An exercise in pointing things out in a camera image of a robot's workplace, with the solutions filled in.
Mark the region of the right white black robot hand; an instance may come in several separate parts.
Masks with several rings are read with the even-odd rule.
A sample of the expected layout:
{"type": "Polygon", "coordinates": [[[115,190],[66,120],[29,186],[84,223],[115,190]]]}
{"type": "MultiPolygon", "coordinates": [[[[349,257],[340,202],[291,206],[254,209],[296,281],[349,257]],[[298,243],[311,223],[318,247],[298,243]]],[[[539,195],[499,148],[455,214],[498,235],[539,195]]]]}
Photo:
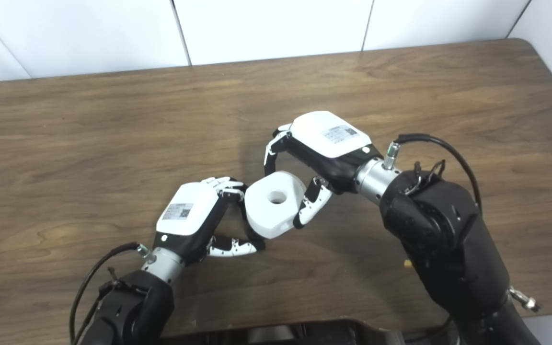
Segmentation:
{"type": "Polygon", "coordinates": [[[296,229],[309,223],[332,195],[359,194],[362,168],[383,159],[366,133],[329,111],[309,112],[279,126],[265,147],[265,175],[276,172],[284,151],[316,173],[293,218],[296,229]]]}

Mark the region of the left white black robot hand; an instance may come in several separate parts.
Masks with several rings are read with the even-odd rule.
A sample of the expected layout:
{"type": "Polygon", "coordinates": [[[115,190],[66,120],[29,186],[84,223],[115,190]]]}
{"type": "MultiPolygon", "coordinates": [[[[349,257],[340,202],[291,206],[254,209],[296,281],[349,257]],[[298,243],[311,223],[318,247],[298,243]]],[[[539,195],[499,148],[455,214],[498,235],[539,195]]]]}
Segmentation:
{"type": "Polygon", "coordinates": [[[239,257],[266,249],[262,239],[216,234],[230,205],[237,205],[249,227],[245,207],[248,186],[231,177],[209,177],[181,185],[156,223],[154,248],[181,258],[184,266],[205,257],[239,257]]]}

